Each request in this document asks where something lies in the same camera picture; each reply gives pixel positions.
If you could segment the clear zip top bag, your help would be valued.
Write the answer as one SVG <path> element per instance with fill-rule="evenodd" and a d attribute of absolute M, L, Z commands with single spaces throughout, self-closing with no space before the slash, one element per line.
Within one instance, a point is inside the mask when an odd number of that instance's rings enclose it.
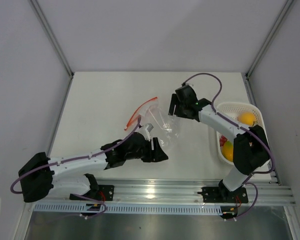
<path fill-rule="evenodd" d="M 181 132 L 181 122 L 176 116 L 168 115 L 159 107 L 158 97 L 153 97 L 142 103 L 132 114 L 124 130 L 134 127 L 141 117 L 140 125 L 151 124 L 151 137 L 157 137 L 164 150 L 171 149 L 177 142 Z"/>

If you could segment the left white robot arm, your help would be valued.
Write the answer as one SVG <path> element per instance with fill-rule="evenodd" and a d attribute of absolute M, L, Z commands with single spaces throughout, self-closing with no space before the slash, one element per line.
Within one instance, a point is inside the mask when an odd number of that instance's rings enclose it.
<path fill-rule="evenodd" d="M 93 200 L 99 198 L 100 190 L 93 171 L 118 168 L 128 160 L 160 163 L 168 158 L 157 137 L 133 132 L 82 156 L 48 157 L 45 152 L 38 152 L 18 171 L 15 182 L 20 183 L 19 194 L 26 203 L 53 195 Z"/>

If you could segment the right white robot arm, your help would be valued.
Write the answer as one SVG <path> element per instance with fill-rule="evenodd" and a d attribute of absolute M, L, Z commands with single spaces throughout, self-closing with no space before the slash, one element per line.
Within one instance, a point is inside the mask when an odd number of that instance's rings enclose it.
<path fill-rule="evenodd" d="M 171 95 L 170 116 L 196 120 L 222 134 L 233 145 L 233 168 L 217 186 L 218 200 L 229 202 L 256 170 L 271 159 L 267 137 L 260 125 L 249 126 L 217 111 L 214 102 L 198 99 L 194 89 L 183 84 Z"/>

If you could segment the red grape bunch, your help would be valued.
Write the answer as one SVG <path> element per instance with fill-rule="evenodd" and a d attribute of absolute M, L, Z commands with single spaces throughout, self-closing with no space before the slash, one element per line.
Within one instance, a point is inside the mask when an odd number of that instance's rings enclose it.
<path fill-rule="evenodd" d="M 225 144 L 227 141 L 228 141 L 228 139 L 227 139 L 225 136 L 221 135 L 220 138 L 219 138 L 219 145 L 220 145 L 221 147 L 223 147 L 224 144 Z"/>

